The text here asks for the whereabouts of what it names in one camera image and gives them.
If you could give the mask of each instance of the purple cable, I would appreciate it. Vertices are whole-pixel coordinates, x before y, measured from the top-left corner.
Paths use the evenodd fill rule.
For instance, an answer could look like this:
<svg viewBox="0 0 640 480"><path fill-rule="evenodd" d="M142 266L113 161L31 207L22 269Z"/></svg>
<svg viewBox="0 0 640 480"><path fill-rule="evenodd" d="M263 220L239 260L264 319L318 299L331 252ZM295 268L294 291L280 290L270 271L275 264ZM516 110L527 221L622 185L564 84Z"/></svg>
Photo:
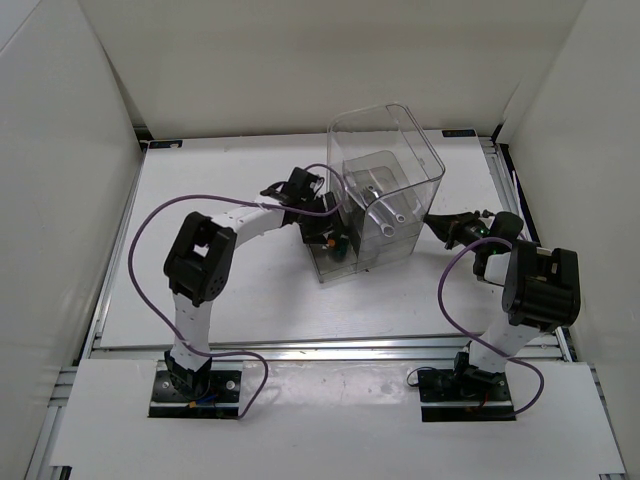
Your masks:
<svg viewBox="0 0 640 480"><path fill-rule="evenodd" d="M538 401L538 399L542 395L542 391L544 390L544 375L542 375L542 372L536 366L531 365L530 363L524 362L522 360L518 360L517 358L512 358L509 354L507 354L507 353L503 352L502 350L494 347L490 343L487 343L484 340L482 340L475 333L471 333L466 328L462 327L461 325L458 325L458 323L456 323L456 321L453 318L451 318L451 315L449 315L449 312L447 312L447 309L445 308L444 302L442 300L442 290L444 289L444 282L447 279L447 276L449 275L449 273L451 272L451 269L453 269L454 265L456 263L458 263L458 261L467 252L470 252L471 250L473 250L477 246L483 245L485 243L501 243L502 245L506 245L509 248L513 247L511 245L511 242L508 242L507 240L504 240L502 238L486 237L486 238L481 238L480 240L476 240L475 242L469 244L468 246L466 246L462 250L460 250L460 252L458 252L458 254L455 257L453 257L453 259L451 259L451 261L449 262L449 265L447 265L447 268L444 269L444 272L442 272L442 276L440 277L440 283L438 283L438 305L440 306L440 310L442 311L442 314L444 315L444 318L446 318L447 321L451 325L453 325L453 327L456 330L458 330L460 333L466 335L471 340L473 340L475 342L478 342L480 345L483 345L483 346L487 347L489 350L491 350L492 352L500 355L501 357L506 358L507 361L509 361L511 363L515 363L517 365L522 365L523 367L527 367L528 369L533 370L536 375L538 375L538 378L540 379L540 386L538 387L538 391L533 396L533 398L529 401L529 403L527 403L524 407L519 408L518 410L514 411L512 414L504 415L504 416L507 416L507 417L511 417L511 416L519 415L519 414L521 414L523 412L526 412L531 407L533 407L533 405Z"/></svg>
<svg viewBox="0 0 640 480"><path fill-rule="evenodd" d="M336 178L338 179L338 182L340 182L340 187L341 187L341 189L343 191L343 197L344 197L345 184L344 184L344 179L342 178L342 176L338 172L336 172L333 168L331 168L330 166L324 165L322 163L313 163L313 164L309 165L308 167L306 167L305 170L310 170L310 169L315 168L315 167L325 168L329 172L331 172L333 175L336 176ZM238 415L237 418L238 419L242 419L247 414L247 412L251 408L251 405L253 405L253 402L255 402L256 398L258 398L258 395L260 395L260 392L262 392L262 389L264 388L265 384L267 383L267 380L269 379L269 365L267 364L267 361L265 360L265 358L262 355L258 354L258 353L248 352L248 351L243 351L243 350L233 351L233 352L212 353L212 352L202 352L200 350L197 350L197 349L193 348L191 345L188 344L188 342L186 341L186 339L184 338L184 336L182 335L180 330L178 330L178 328L173 324L173 322L171 320L169 320L169 318L164 313L162 313L162 311L149 299L147 294L144 293L144 291L140 287L140 283L138 283L138 279L136 278L136 274L135 274L135 271L134 271L134 268L133 268L133 255L135 253L136 247L138 246L138 241L140 240L140 237L142 236L142 232L144 232L144 229L147 228L149 223L151 223L151 220L153 220L156 217L156 215L158 215L165 208L167 208L167 207L169 207L171 205L174 205L176 203L184 202L184 201L187 201L187 200L217 200L217 201L220 201L220 202L234 203L236 205L243 205L245 207L260 207L260 208L264 208L264 209L268 209L268 210L284 210L285 212L297 213L299 215L307 215L307 216L310 216L310 217L328 217L329 215L332 215L333 213L335 213L340 208L340 206L342 205L342 201L338 202L336 204L336 206L333 207L331 210L322 213L322 212L309 212L307 210L302 210L302 209L293 208L293 207L287 207L285 205L272 205L272 204L267 204L267 203L248 202L248 201L245 201L245 200L237 200L235 198L221 197L221 196L218 196L218 195L208 195L208 194L182 195L182 196L179 196L179 197L176 197L176 198L172 198L171 200L168 200L168 201L164 202L162 205L156 207L147 216L147 218L145 218L142 221L142 224L140 225L140 227L136 231L136 234L133 236L133 240L131 241L131 246L129 247L129 255L127 256L127 268L129 270L129 278L131 279L131 283L133 284L133 288L136 290L136 292L138 293L138 295L140 296L142 301L156 315L158 315L158 317L160 317L160 319L171 329L171 331L174 333L174 335L183 343L183 345L185 346L185 348L187 350L189 350L191 353L193 353L195 355L199 355L201 357L206 357L206 358L248 356L248 357L256 358L262 363L262 366L264 367L264 376L262 377L262 382L260 382L260 385L256 389L255 393L253 394L253 396L251 397L251 399L247 403L247 406L244 408L242 413Z"/></svg>

